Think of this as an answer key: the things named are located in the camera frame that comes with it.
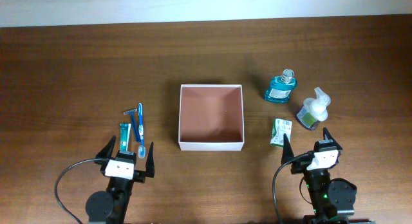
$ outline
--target mouthwash bottle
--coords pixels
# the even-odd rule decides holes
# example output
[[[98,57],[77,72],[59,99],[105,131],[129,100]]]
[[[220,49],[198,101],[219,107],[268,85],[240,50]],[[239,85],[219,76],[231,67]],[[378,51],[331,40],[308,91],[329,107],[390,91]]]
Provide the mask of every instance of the mouthwash bottle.
[[[289,101],[290,93],[296,88],[297,81],[293,70],[284,70],[282,75],[273,77],[264,99],[269,102],[285,103]]]
[[[315,88],[315,93],[316,99],[305,99],[301,110],[296,114],[297,121],[311,131],[328,118],[326,107],[330,104],[330,97],[320,88]]]

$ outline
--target blue toothbrush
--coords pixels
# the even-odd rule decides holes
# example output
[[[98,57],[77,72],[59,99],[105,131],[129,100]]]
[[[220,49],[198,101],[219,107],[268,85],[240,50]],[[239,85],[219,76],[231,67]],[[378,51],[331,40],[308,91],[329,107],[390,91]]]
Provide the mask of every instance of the blue toothbrush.
[[[137,153],[139,158],[144,158],[146,155],[146,148],[144,147],[143,106],[141,103],[139,103],[137,107],[137,112],[139,114],[139,136],[142,143],[142,145],[139,146]]]

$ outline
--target white box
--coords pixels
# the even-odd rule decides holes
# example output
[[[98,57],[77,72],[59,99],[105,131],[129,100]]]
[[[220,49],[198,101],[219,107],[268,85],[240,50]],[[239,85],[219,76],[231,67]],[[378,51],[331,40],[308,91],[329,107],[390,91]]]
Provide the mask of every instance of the white box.
[[[182,151],[240,151],[244,126],[241,85],[181,85]]]

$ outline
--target soap box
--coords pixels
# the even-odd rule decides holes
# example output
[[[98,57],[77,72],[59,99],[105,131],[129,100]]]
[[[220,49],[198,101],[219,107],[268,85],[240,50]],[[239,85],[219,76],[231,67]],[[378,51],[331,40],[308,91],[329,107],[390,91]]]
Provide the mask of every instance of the soap box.
[[[289,139],[290,142],[290,134],[292,133],[292,121],[283,120],[277,118],[273,121],[273,128],[272,128],[272,139],[270,140],[270,145],[276,147],[283,147],[283,134]]]
[[[181,85],[182,151],[240,151],[244,132],[241,85]]]

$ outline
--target box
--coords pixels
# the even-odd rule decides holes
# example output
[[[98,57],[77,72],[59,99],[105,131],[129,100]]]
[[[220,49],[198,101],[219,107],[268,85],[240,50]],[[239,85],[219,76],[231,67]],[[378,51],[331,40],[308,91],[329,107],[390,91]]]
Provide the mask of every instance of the box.
[[[240,151],[244,133],[241,85],[181,85],[182,151]]]

